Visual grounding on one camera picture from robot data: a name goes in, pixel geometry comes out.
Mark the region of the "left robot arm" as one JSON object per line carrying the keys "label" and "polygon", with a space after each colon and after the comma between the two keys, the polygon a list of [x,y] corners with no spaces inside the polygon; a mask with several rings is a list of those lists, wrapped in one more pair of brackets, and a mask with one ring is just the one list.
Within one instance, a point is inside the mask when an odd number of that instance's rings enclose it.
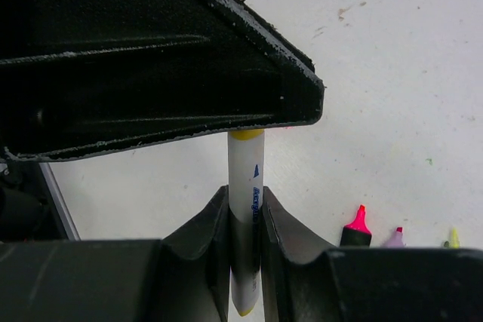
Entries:
{"label": "left robot arm", "polygon": [[243,0],[1,0],[1,239],[66,237],[42,162],[313,124],[323,96]]}

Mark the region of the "black pink highlighter body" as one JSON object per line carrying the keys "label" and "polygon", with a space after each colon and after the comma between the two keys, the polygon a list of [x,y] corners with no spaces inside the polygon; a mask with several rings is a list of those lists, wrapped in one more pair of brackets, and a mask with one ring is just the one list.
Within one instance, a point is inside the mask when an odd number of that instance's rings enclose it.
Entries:
{"label": "black pink highlighter body", "polygon": [[341,247],[369,247],[372,234],[365,222],[366,209],[361,204],[356,212],[354,220],[343,227],[340,243]]}

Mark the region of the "lilac highlighter body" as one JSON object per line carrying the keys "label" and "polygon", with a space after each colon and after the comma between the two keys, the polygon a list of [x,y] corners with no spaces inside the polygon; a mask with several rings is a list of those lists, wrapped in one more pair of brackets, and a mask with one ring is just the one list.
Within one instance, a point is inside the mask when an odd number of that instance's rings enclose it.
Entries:
{"label": "lilac highlighter body", "polygon": [[397,227],[391,236],[382,244],[385,248],[403,248],[405,243],[403,241],[403,228]]}

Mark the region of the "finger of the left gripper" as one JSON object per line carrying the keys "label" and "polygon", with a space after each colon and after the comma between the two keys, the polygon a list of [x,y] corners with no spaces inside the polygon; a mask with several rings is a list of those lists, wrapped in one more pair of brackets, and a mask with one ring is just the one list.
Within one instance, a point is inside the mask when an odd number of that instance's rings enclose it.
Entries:
{"label": "finger of the left gripper", "polygon": [[4,162],[314,124],[324,90],[243,0],[1,0]]}

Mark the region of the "yellow clear pen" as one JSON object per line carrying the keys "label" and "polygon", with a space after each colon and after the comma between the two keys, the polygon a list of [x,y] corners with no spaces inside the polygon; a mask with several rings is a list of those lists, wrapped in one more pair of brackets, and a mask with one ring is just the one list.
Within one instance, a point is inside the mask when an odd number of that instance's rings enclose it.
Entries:
{"label": "yellow clear pen", "polygon": [[459,248],[460,247],[460,239],[459,235],[457,233],[457,230],[455,228],[452,228],[449,234],[449,239],[448,239],[448,246],[450,248]]}

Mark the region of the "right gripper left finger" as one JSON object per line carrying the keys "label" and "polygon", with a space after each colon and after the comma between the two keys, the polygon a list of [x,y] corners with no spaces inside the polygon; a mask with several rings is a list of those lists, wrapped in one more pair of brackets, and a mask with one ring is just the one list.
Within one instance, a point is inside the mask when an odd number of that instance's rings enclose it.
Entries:
{"label": "right gripper left finger", "polygon": [[225,321],[229,213],[221,187],[164,239],[1,246],[3,321]]}

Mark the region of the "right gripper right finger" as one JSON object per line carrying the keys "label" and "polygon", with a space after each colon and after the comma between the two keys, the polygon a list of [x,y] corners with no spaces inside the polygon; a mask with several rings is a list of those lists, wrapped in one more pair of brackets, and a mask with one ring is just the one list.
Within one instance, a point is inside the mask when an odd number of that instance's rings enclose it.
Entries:
{"label": "right gripper right finger", "polygon": [[267,321],[480,321],[482,252],[335,247],[271,190],[261,209]]}

